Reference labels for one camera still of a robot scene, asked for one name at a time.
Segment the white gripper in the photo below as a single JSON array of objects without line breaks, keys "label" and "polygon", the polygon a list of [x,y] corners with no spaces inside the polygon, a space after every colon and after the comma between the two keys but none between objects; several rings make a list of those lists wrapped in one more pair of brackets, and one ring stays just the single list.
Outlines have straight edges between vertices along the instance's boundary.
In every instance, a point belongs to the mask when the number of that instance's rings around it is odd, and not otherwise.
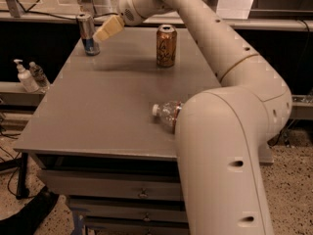
[{"label": "white gripper", "polygon": [[118,15],[110,16],[93,34],[96,42],[102,42],[124,30],[124,24],[134,26],[153,15],[162,15],[171,8],[161,0],[119,0]]}]

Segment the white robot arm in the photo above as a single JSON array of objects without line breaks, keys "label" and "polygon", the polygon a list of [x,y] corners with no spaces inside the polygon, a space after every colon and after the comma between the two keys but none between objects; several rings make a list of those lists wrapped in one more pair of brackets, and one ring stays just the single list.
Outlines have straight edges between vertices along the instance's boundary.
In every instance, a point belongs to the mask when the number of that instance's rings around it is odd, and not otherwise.
[{"label": "white robot arm", "polygon": [[291,115],[291,91],[272,66],[202,0],[119,0],[97,40],[175,11],[218,79],[190,98],[175,126],[191,235],[274,235],[259,152]]}]

